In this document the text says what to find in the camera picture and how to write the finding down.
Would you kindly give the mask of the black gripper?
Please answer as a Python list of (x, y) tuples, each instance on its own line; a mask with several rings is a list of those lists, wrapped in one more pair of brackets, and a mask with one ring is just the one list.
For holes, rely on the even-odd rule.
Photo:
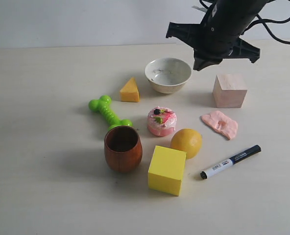
[(240, 36), (259, 11), (258, 4), (212, 4), (199, 24), (170, 22), (166, 38), (175, 37), (194, 49), (195, 71), (219, 65), (223, 59), (255, 63), (260, 49)]

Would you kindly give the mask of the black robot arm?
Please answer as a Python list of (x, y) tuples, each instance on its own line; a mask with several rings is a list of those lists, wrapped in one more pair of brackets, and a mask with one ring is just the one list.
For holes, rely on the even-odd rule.
[(240, 36), (266, 4), (266, 0), (214, 0), (199, 24), (169, 23), (166, 38), (175, 37), (193, 48), (197, 71), (224, 59), (255, 63), (261, 50)]

